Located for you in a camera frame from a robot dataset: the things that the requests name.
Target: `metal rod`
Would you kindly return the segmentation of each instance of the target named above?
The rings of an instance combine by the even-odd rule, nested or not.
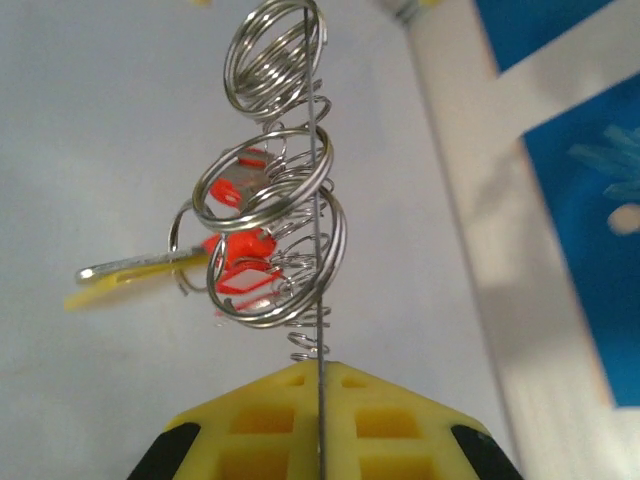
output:
[[[311,163],[316,165],[316,116],[314,112],[314,91],[313,91],[313,63],[311,51],[311,25],[309,21],[309,9],[304,9],[304,43],[307,64],[307,88],[309,92],[309,138],[311,143]],[[320,240],[320,194],[314,195],[314,227],[315,227],[315,251],[316,251],[316,271],[320,271],[322,264],[322,244]],[[316,307],[316,348],[318,357],[318,476],[320,480],[326,479],[327,452],[326,452],[326,432],[325,432],[325,364],[324,364],[324,323],[322,297],[318,300]]]

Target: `coiled wire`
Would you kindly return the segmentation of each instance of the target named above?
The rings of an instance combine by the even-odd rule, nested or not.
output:
[[[274,25],[290,19],[294,13],[307,9],[308,24],[304,21],[290,26],[284,33],[256,53],[257,44]],[[309,33],[308,45],[305,31]],[[197,181],[191,201],[180,209],[170,234],[170,249],[177,248],[177,230],[182,215],[193,210],[198,220],[209,230],[220,233],[220,241],[214,249],[207,268],[206,287],[196,287],[183,274],[175,272],[176,279],[185,293],[207,291],[215,307],[226,317],[252,328],[288,326],[293,328],[315,327],[318,317],[317,303],[335,277],[344,256],[346,246],[346,218],[340,203],[333,195],[333,182],[328,178],[333,163],[333,145],[327,132],[316,127],[318,146],[315,163],[311,150],[292,154],[290,146],[299,139],[310,136],[309,124],[286,127],[283,117],[307,102],[320,105],[315,122],[321,121],[330,111],[331,102],[316,92],[322,81],[314,80],[309,88],[307,78],[307,51],[311,52],[311,65],[315,73],[322,50],[327,41],[325,20],[312,0],[267,0],[249,14],[236,32],[227,53],[224,67],[224,86],[231,105],[243,115],[261,125],[262,134],[247,140],[222,155]],[[273,143],[282,143],[277,154],[266,166],[269,184],[246,203],[237,215],[221,217],[207,205],[207,197],[214,182],[225,169],[233,165],[238,155],[252,147],[268,151]],[[308,234],[277,251],[269,260],[282,276],[272,285],[266,308],[236,309],[229,298],[223,299],[216,291],[216,283],[227,261],[228,238],[234,232],[262,228],[281,242],[289,235],[303,232],[316,218],[314,197],[318,194],[319,210],[329,218],[328,231]],[[322,261],[313,250],[321,246]],[[323,307],[323,315],[331,309]],[[288,340],[305,352],[291,355],[295,361],[314,358],[317,342],[309,335],[290,332]]]

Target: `white surface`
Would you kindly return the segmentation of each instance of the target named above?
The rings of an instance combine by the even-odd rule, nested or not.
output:
[[[0,4],[0,478],[125,478],[173,415],[289,363],[286,332],[216,328],[169,283],[62,311],[75,269],[161,251],[205,166],[256,133],[221,77],[254,5]],[[321,6],[350,226],[331,358],[479,418],[511,453],[404,36],[364,0]]]
[[[528,480],[640,479],[640,411],[611,407],[518,141],[640,70],[639,18],[617,0],[497,78],[473,0],[410,29]]]

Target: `yellow plastic base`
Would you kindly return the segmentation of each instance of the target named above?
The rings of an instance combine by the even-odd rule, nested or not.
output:
[[[329,480],[478,479],[451,432],[476,420],[340,363],[326,382]],[[317,412],[315,361],[189,410],[166,429],[200,426],[173,479],[316,480]]]

